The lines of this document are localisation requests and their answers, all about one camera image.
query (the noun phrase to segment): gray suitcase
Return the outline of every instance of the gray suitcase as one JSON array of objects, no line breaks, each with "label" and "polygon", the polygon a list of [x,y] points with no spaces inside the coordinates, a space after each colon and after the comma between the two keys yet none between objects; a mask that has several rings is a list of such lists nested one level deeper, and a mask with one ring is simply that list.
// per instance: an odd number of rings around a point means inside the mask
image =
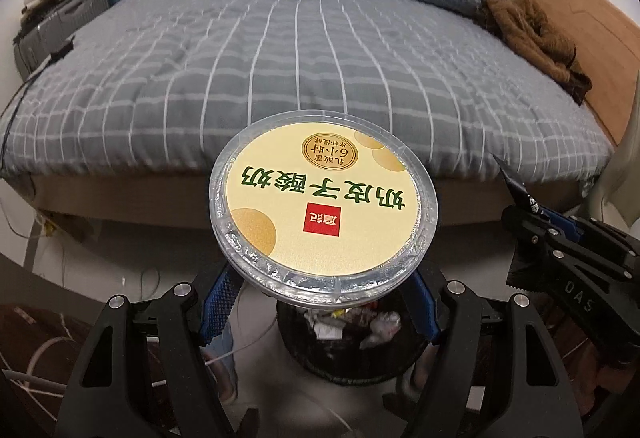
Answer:
[{"label": "gray suitcase", "polygon": [[69,0],[14,44],[15,64],[22,79],[36,70],[66,39],[109,8],[109,0]]}]

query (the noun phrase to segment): round gold seal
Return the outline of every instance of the round gold seal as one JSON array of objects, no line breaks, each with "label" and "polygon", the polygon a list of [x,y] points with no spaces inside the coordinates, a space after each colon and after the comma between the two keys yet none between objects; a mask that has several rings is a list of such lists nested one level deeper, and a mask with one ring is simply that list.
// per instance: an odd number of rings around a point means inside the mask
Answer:
[{"label": "round gold seal", "polygon": [[356,147],[344,137],[334,133],[316,133],[302,144],[306,160],[321,169],[341,171],[358,161]]}]

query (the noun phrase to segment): brown jacket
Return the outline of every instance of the brown jacket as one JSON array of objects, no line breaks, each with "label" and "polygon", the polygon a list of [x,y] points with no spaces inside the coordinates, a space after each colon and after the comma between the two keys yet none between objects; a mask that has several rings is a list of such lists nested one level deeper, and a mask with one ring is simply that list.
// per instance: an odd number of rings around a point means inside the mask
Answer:
[{"label": "brown jacket", "polygon": [[575,43],[535,0],[486,0],[479,23],[582,104],[592,84],[580,68]]}]

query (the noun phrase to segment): wooden headboard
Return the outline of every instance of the wooden headboard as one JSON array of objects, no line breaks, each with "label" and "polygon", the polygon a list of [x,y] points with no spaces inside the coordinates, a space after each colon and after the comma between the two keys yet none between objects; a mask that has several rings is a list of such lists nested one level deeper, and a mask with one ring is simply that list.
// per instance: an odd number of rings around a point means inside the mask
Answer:
[{"label": "wooden headboard", "polygon": [[575,41],[593,81],[587,102],[609,139],[620,144],[640,70],[640,27],[607,0],[537,0]]}]

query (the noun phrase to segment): plastic lid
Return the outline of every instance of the plastic lid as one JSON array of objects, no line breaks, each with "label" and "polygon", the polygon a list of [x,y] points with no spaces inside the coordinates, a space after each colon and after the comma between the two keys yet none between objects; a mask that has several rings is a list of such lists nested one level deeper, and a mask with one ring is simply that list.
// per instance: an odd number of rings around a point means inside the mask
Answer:
[{"label": "plastic lid", "polygon": [[435,190],[402,142],[332,111],[281,113],[238,133],[209,184],[231,264],[286,303],[368,303],[404,281],[433,240]]}]

